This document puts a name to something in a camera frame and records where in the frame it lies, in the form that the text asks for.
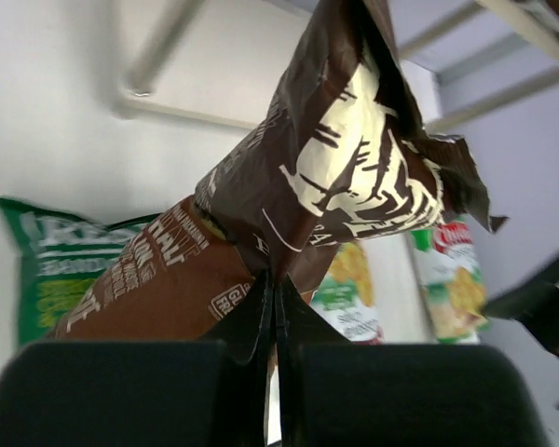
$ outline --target metal frame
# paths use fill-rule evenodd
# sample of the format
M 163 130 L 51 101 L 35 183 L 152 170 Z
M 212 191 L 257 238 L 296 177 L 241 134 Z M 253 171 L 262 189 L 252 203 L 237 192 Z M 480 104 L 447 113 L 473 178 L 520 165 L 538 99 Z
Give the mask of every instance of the metal frame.
M 170 0 L 170 5 L 162 14 L 157 28 L 145 44 L 140 57 L 132 64 L 125 76 L 127 85 L 117 104 L 121 115 L 130 118 L 138 112 L 147 112 L 238 129 L 253 129 L 256 127 L 256 123 L 170 107 L 150 102 L 145 98 L 149 96 L 157 75 L 161 72 L 180 39 L 185 35 L 190 22 L 205 3 L 205 0 Z M 451 115 L 428 123 L 427 131 L 446 132 L 455 126 L 467 123 L 481 115 L 488 114 L 500 107 L 518 102 L 523 98 L 559 84 L 559 39 L 530 14 L 514 4 L 512 0 L 474 0 L 468 3 L 428 28 L 412 41 L 404 44 L 400 48 L 402 58 L 410 58 L 421 48 L 451 32 L 462 23 L 476 17 L 483 9 L 497 14 L 525 41 L 543 50 L 557 62 L 558 68 L 504 89 L 491 97 L 455 111 Z

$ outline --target red label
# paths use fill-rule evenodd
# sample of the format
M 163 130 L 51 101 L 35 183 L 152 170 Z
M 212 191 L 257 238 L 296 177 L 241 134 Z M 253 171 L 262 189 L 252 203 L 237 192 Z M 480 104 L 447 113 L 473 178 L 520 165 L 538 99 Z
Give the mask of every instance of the red label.
M 470 230 L 463 222 L 438 225 L 432 233 L 433 245 L 439 253 L 446 253 L 455 245 L 471 244 Z

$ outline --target brown bag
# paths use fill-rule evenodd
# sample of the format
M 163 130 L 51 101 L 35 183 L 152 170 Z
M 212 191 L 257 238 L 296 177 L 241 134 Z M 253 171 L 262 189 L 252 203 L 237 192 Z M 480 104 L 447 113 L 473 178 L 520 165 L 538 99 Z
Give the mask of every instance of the brown bag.
M 387 1 L 321 0 L 266 119 L 198 183 L 194 204 L 125 248 L 53 335 L 195 338 L 263 269 L 310 299 L 340 243 L 462 212 L 495 230 L 488 208 L 463 139 L 422 129 Z

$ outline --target green bag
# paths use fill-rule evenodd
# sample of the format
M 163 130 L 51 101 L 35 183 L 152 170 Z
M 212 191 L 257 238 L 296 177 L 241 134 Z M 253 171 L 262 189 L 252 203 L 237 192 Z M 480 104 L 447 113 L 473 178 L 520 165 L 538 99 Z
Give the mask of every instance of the green bag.
M 19 247 L 18 344 L 29 343 L 75 307 L 124 246 L 158 214 L 114 225 L 0 197 L 0 212 Z

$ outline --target wall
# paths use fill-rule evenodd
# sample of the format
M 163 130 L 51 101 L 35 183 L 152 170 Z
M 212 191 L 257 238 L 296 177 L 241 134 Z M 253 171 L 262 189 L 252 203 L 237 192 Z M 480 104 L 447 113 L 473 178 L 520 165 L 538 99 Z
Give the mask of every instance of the wall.
M 551 62 L 522 49 L 442 89 L 443 113 L 537 74 Z M 559 250 L 559 86 L 455 129 L 466 135 L 490 189 L 494 213 L 511 219 L 496 236 L 473 225 L 491 296 Z M 483 336 L 519 366 L 549 426 L 559 432 L 559 363 L 519 325 L 496 321 Z
M 164 210 L 190 194 L 201 176 L 245 135 L 243 129 L 198 122 L 114 116 L 111 105 L 120 55 L 112 39 L 111 5 L 105 0 L 0 2 L 0 195 L 113 223 Z M 224 41 L 226 36 L 219 31 L 224 26 L 210 27 L 208 46 Z M 282 29 L 288 33 L 285 40 L 294 41 L 293 27 Z M 285 47 L 279 52 L 285 57 Z M 202 58 L 200 63 L 217 73 L 220 63 L 231 64 L 232 59 Z M 191 78 L 188 68 L 183 66 L 182 76 Z M 429 119 L 438 116 L 431 74 L 412 64 L 405 68 L 423 113 Z M 254 69 L 261 79 L 248 87 L 258 102 L 240 102 L 244 116 L 265 110 L 269 79 L 280 75 L 276 64 L 262 63 Z M 240 71 L 222 73 L 224 82 L 244 86 Z M 191 88 L 183 86 L 190 94 Z M 231 95 L 228 99 L 215 91 L 206 94 L 206 89 L 195 92 L 208 105 L 224 102 L 225 110 L 236 106 Z M 388 237 L 369 242 L 367 248 L 386 336 L 393 341 L 426 340 L 426 316 L 404 240 Z M 0 225 L 0 368 L 13 352 L 16 255 Z M 397 306 L 402 296 L 408 300 L 404 310 Z

